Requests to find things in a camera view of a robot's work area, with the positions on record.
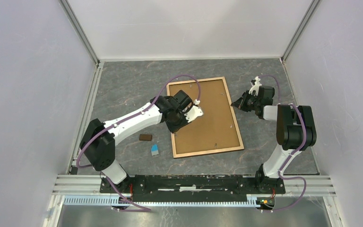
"bulletin board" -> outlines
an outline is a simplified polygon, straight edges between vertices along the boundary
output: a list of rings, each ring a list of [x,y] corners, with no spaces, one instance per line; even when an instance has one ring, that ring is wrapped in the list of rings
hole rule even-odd
[[[172,133],[173,157],[189,157],[244,149],[242,136],[231,107],[229,90],[224,77],[199,79],[200,104],[204,115]],[[193,100],[198,96],[194,80],[167,85],[167,94],[183,90]]]

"blue object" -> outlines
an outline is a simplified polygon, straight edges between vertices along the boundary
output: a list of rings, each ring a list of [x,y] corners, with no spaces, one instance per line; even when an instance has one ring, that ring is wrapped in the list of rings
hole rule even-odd
[[[154,144],[154,145],[151,147],[151,155],[152,155],[152,156],[157,156],[157,155],[159,155],[158,145]]]

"brown eraser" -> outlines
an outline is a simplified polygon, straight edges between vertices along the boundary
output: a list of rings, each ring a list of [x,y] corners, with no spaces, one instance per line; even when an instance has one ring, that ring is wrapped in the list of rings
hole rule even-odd
[[[152,135],[151,134],[140,134],[139,140],[151,141],[152,140]]]

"wooden frame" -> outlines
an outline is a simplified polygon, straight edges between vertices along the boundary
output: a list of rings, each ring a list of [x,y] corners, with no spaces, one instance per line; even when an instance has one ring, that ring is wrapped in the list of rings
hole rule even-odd
[[[216,78],[209,78],[209,79],[198,79],[198,82],[206,82],[206,81],[213,81],[213,80],[222,80],[224,88],[225,88],[225,93],[226,93],[226,96],[227,96],[227,100],[229,101],[229,106],[230,106],[232,104],[232,101],[230,99],[229,90],[227,88],[226,80],[225,80],[224,77],[216,77]],[[187,81],[179,81],[179,82],[169,83],[166,86],[167,95],[168,96],[170,95],[170,88],[169,88],[170,86],[178,85],[178,84],[187,84],[187,83],[195,83],[195,81],[194,80],[187,80]],[[237,138],[238,138],[238,141],[239,141],[239,144],[240,144],[239,146],[231,147],[231,148],[210,149],[210,150],[204,150],[204,151],[196,151],[196,152],[190,152],[190,153],[177,154],[176,153],[175,135],[172,133],[171,137],[172,137],[173,157],[174,158],[179,158],[179,157],[189,157],[189,156],[198,156],[198,155],[207,155],[207,154],[215,154],[215,153],[228,152],[228,151],[243,150],[244,145],[243,145],[243,141],[242,141],[242,136],[240,134],[239,125],[237,124],[236,115],[234,113],[234,109],[233,109],[232,106],[230,106],[230,111],[232,113],[234,126],[235,126],[235,129],[236,129],[236,132],[237,132]]]

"white wall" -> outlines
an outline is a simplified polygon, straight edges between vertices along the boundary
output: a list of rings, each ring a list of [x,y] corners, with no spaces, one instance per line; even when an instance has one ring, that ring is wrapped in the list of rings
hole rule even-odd
[[[301,105],[311,105],[321,170],[348,226],[363,226],[363,1],[324,0],[287,59]]]
[[[0,227],[41,226],[94,64],[57,0],[0,0]]]
[[[101,59],[280,57],[311,0],[69,0]]]

